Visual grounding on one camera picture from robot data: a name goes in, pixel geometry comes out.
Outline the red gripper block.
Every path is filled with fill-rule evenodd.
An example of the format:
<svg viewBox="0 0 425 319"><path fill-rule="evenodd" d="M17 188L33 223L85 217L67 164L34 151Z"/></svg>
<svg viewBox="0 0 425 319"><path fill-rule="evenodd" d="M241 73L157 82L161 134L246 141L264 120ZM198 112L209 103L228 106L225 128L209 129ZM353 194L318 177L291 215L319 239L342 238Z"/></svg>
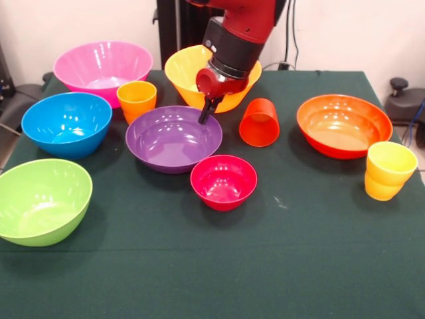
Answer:
<svg viewBox="0 0 425 319"><path fill-rule="evenodd" d="M224 95L242 92L248 85L247 78L231 78L218 73L213 68L202 68L196 75L196 85L205 97L205 105L199 116L198 123L204 124L208 116L216 112Z"/></svg>

